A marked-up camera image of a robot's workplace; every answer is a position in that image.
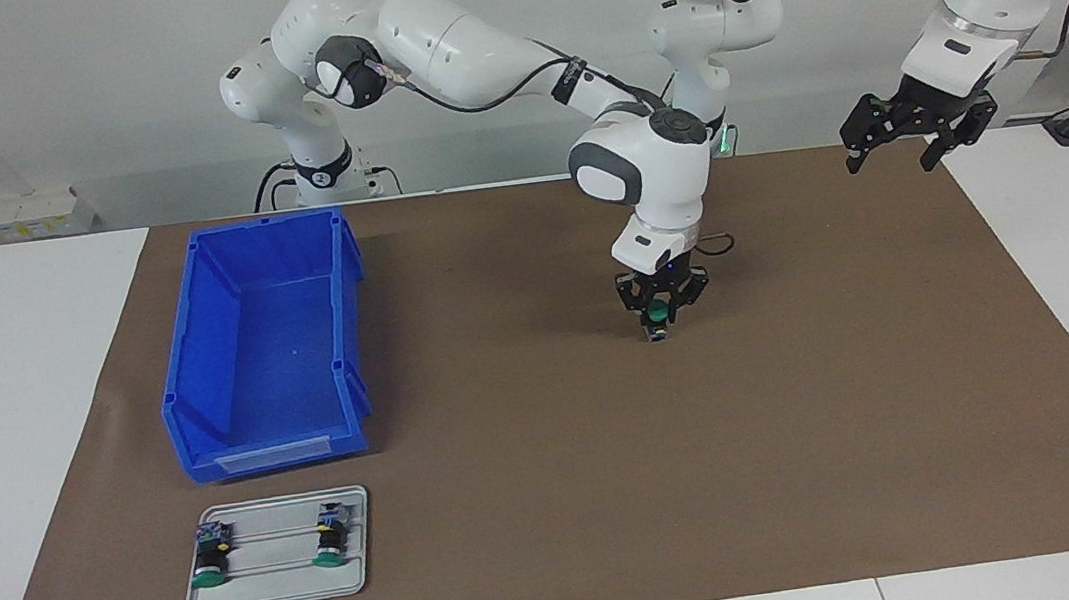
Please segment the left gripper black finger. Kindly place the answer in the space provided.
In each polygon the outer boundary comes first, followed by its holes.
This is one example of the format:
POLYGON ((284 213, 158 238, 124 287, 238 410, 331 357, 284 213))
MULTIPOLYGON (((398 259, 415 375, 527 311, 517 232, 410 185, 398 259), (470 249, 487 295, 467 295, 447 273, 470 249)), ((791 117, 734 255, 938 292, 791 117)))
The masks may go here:
POLYGON ((972 147, 988 129, 992 116, 962 117, 960 122, 940 130, 935 139, 923 151, 919 163, 924 172, 931 172, 943 157, 958 147, 972 147))
POLYGON ((890 142, 885 119, 885 103, 880 97, 858 99, 840 127, 846 150, 846 168, 857 175, 869 152, 890 142))

